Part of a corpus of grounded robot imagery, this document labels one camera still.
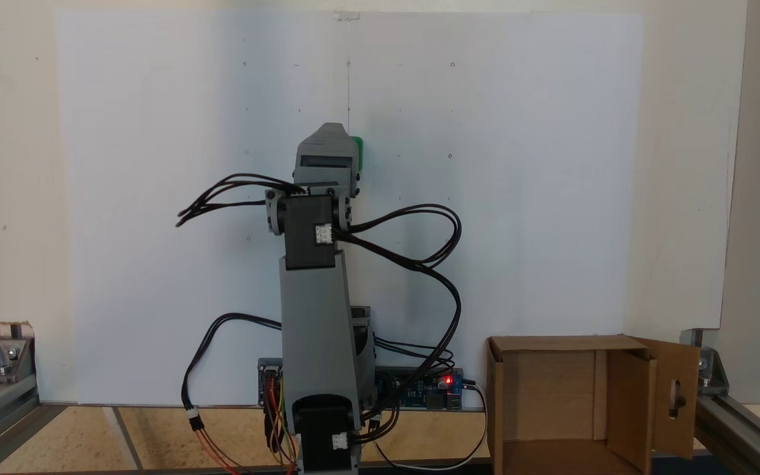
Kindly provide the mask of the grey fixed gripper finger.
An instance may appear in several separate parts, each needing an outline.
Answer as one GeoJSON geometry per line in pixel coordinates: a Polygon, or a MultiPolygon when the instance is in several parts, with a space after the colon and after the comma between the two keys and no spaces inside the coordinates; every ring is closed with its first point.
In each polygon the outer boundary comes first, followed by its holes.
{"type": "Polygon", "coordinates": [[[343,123],[324,123],[298,145],[298,156],[353,156],[355,141],[343,123]]]}

